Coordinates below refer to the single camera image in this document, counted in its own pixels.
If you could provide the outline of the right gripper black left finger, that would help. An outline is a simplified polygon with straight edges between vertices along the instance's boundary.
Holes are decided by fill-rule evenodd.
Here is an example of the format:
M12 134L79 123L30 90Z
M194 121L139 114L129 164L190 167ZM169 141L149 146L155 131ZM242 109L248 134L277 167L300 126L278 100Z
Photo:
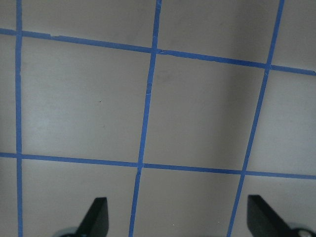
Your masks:
M97 197L78 227L78 237L106 237L109 231L108 202Z

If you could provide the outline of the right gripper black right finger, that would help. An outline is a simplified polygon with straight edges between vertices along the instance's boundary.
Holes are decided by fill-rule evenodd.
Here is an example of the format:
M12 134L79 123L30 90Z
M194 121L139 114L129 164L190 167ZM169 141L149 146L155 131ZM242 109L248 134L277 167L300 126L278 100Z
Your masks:
M247 198L247 227L253 237L291 237L291 228L260 195Z

